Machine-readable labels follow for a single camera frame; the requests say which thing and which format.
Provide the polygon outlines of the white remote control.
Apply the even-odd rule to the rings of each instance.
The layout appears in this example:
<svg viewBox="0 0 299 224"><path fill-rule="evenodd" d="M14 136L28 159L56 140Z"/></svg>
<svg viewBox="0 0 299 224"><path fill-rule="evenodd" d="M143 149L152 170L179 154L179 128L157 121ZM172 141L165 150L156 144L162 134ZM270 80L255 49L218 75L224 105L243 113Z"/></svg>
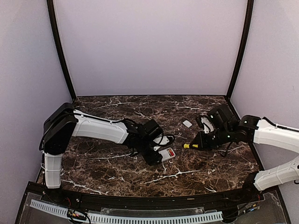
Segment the white remote control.
<svg viewBox="0 0 299 224"><path fill-rule="evenodd" d="M159 153L162 155L161 162L165 162L165 161L170 160L176 156L175 152L174 152L175 156L173 156L173 157L170 157L168 155L167 150L170 150L170 149L174 152L174 150L171 147L159 151Z"/></svg>

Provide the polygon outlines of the yellow handled screwdriver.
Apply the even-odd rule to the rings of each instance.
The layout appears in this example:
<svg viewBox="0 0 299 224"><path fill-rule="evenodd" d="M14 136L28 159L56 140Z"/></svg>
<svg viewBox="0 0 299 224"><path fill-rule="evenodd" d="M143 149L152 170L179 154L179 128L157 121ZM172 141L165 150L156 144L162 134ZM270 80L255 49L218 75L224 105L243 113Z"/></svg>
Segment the yellow handled screwdriver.
<svg viewBox="0 0 299 224"><path fill-rule="evenodd" d="M183 147L185 149L196 149L196 150L199 148L198 144L184 144Z"/></svg>

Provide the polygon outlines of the white battery cover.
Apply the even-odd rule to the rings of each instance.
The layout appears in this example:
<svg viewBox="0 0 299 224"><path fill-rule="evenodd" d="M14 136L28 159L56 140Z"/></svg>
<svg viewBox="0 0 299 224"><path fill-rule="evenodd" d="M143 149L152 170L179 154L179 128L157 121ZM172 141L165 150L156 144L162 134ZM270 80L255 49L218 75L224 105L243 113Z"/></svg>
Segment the white battery cover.
<svg viewBox="0 0 299 224"><path fill-rule="evenodd" d="M188 120L183 121L182 124L185 125L187 128L190 128L192 126L192 123Z"/></svg>

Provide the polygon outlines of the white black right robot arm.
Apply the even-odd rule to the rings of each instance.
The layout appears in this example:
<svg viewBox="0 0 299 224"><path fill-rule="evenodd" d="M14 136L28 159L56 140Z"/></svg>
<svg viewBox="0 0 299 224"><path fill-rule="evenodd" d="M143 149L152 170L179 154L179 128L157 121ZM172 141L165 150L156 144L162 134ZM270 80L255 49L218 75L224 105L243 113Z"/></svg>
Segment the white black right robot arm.
<svg viewBox="0 0 299 224"><path fill-rule="evenodd" d="M245 115L240 119L227 105L219 105L206 115L199 115L196 122L202 131L198 132L192 144L199 151L239 142L270 145L295 153L299 151L298 129L275 124L266 117ZM238 198L247 203L257 191L287 182L299 183L298 157L283 165L249 174Z"/></svg>

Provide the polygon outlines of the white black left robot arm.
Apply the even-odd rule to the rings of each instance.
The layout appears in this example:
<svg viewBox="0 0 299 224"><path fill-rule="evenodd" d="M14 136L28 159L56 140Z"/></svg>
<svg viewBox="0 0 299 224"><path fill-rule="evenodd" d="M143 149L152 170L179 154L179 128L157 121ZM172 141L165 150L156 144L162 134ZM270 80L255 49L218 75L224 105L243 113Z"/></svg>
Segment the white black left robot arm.
<svg viewBox="0 0 299 224"><path fill-rule="evenodd" d="M162 155L154 150L154 140L163 133L155 120L139 124L131 119L108 120L95 117L62 104L44 123L39 149L44 154L44 179L47 195L55 203L63 203L66 193L60 189L62 156L71 137L107 140L127 146L140 154L148 165L162 162Z"/></svg>

